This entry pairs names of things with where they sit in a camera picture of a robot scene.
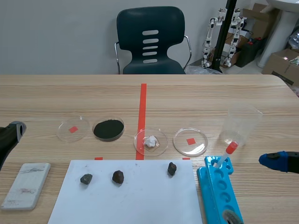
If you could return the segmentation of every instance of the plastic bag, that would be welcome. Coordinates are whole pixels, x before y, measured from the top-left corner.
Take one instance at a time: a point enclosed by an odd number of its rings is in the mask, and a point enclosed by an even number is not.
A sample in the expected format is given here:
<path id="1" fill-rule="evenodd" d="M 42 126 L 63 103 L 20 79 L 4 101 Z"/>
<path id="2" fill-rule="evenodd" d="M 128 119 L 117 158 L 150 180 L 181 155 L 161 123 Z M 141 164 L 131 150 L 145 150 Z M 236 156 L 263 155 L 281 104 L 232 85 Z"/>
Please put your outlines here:
<path id="1" fill-rule="evenodd" d="M 299 49 L 299 29 L 297 29 L 290 37 L 289 44 L 294 49 Z"/>
<path id="2" fill-rule="evenodd" d="M 186 74 L 200 74 L 200 75 L 206 75 L 206 74 L 222 74 L 219 71 L 216 71 L 214 69 L 204 69 L 202 67 L 199 66 L 187 66 L 185 68 L 185 73 Z"/>

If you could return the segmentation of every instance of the blue test tube rack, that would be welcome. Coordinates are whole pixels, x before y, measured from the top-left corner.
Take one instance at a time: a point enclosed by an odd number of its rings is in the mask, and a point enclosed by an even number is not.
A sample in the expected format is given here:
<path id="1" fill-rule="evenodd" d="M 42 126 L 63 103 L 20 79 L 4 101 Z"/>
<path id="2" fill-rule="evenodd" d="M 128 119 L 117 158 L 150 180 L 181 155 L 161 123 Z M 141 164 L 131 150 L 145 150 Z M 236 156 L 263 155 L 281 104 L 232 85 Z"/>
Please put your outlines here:
<path id="1" fill-rule="evenodd" d="M 233 165 L 227 158 L 220 168 L 215 168 L 213 165 L 220 158 L 221 156 L 206 156 L 206 166 L 197 170 L 208 224 L 227 224 L 222 217 L 222 213 L 226 209 L 234 211 L 242 220 L 229 179 L 229 175 L 234 172 Z"/>

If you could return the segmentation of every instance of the pipette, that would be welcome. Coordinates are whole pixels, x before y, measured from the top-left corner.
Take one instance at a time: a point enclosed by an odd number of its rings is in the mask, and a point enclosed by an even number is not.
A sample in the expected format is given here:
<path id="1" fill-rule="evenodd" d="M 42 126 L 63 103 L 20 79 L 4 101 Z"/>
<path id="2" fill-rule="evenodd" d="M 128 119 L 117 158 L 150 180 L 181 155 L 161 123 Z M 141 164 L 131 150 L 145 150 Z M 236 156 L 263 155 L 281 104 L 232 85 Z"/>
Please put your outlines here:
<path id="1" fill-rule="evenodd" d="M 217 165 L 215 166 L 215 168 L 219 168 L 223 164 L 223 162 L 226 160 L 226 158 L 228 158 L 237 148 L 238 148 L 238 143 L 236 143 L 235 141 L 232 141 L 226 148 L 225 153 L 220 158 L 219 162 L 217 162 Z"/>

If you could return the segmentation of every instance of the red paper square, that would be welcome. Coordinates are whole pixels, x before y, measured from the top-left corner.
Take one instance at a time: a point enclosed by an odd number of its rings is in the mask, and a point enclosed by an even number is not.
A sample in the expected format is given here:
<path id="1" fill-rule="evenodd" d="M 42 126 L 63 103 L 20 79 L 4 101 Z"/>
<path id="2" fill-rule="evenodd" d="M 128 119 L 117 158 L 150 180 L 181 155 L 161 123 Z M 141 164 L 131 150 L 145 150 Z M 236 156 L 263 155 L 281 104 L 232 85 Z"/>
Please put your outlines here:
<path id="1" fill-rule="evenodd" d="M 74 127 L 71 127 L 70 129 L 69 129 L 69 131 L 70 131 L 70 133 L 74 133 L 74 132 L 76 132 L 78 130 L 78 128 L 76 127 L 76 126 L 74 126 Z"/>
<path id="2" fill-rule="evenodd" d="M 187 139 L 187 143 L 188 145 L 194 145 L 196 142 L 195 139 Z"/>

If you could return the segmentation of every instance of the white sink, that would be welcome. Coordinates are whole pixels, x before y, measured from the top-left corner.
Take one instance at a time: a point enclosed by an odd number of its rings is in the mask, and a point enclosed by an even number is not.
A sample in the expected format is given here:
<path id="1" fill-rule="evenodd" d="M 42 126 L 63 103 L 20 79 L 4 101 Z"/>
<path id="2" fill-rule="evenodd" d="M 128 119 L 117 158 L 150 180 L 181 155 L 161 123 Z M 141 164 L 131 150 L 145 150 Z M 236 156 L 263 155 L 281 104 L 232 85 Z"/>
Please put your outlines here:
<path id="1" fill-rule="evenodd" d="M 267 2 L 270 5 L 268 8 L 271 8 L 271 6 L 278 8 L 282 10 L 282 13 L 273 34 L 269 37 L 262 56 L 257 62 L 257 65 L 261 68 L 266 65 L 273 52 L 285 48 L 299 18 L 299 0 L 267 0 Z"/>
<path id="2" fill-rule="evenodd" d="M 299 13 L 299 0 L 267 0 L 267 2 L 274 8 Z"/>

